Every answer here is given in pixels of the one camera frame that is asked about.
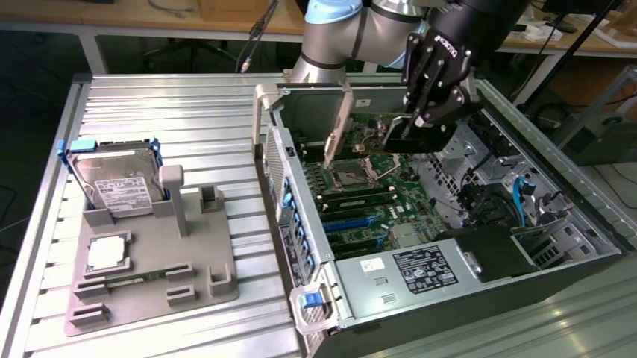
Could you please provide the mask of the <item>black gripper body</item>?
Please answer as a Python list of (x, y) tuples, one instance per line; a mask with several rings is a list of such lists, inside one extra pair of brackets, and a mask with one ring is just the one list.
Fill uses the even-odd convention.
[(477, 66), (501, 47), (528, 5), (524, 0), (449, 1), (432, 11), (428, 21), (456, 47), (472, 51)]

